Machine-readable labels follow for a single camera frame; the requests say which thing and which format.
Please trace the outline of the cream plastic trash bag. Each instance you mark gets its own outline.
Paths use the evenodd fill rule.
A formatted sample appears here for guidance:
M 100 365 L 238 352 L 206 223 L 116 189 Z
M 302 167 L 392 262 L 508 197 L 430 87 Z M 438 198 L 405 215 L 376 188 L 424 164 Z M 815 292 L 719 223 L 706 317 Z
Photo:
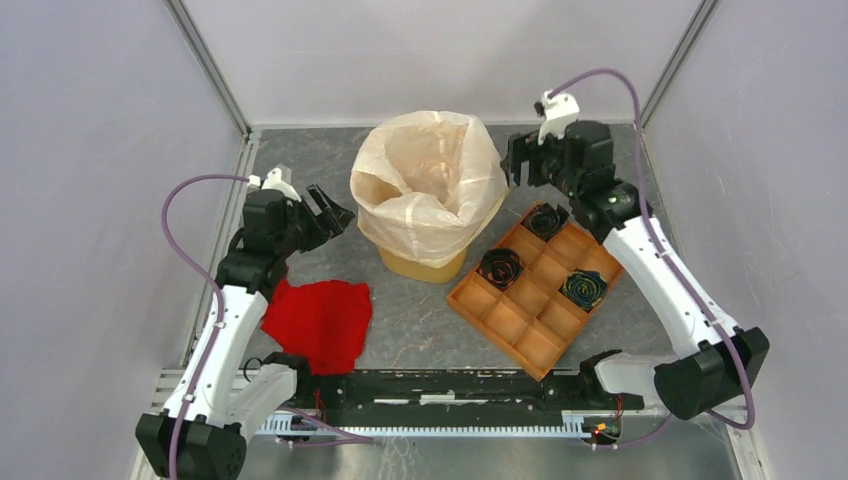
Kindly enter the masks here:
M 506 199 L 500 161 L 474 115 L 416 111 L 387 120 L 369 132 L 351 169 L 358 228 L 399 258 L 440 268 Z

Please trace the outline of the wooden compartment tray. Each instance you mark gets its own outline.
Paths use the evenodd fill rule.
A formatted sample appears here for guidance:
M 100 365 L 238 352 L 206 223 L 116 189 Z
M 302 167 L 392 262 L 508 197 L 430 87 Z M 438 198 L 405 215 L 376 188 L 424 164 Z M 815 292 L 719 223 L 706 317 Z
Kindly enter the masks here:
M 540 240 L 521 225 L 531 210 L 493 247 L 519 254 L 524 269 L 518 280 L 507 290 L 498 290 L 477 273 L 480 260 L 453 288 L 447 303 L 526 373 L 541 380 L 587 325 L 624 269 L 570 218 L 550 241 Z M 598 271 L 608 282 L 606 296 L 591 312 L 560 291 L 576 269 Z

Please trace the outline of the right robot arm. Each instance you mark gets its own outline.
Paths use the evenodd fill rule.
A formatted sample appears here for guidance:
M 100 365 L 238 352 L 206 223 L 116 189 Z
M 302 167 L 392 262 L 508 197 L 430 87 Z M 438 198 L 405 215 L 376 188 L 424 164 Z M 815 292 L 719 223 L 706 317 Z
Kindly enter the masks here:
M 618 351 L 593 357 L 577 382 L 580 400 L 602 408 L 617 394 L 658 399 L 674 417 L 707 413 L 741 398 L 755 420 L 753 384 L 770 349 L 758 328 L 743 329 L 700 286 L 662 231 L 638 186 L 618 177 L 609 125 L 576 121 L 561 135 L 509 137 L 501 167 L 509 185 L 551 185 L 568 200 L 572 217 L 635 282 L 661 321 L 675 358 L 659 360 Z

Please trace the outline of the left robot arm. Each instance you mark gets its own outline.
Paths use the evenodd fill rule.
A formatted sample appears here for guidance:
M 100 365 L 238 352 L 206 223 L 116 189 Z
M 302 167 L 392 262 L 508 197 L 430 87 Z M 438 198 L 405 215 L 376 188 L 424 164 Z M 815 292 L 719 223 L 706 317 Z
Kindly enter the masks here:
M 314 394 L 304 358 L 272 353 L 246 387 L 232 391 L 253 332 L 287 277 L 287 260 L 341 235 L 355 215 L 310 185 L 309 200 L 288 184 L 249 193 L 242 225 L 212 278 L 214 298 L 203 332 L 170 397 L 146 413 L 135 435 L 164 479 L 235 479 L 248 443 L 284 403 Z

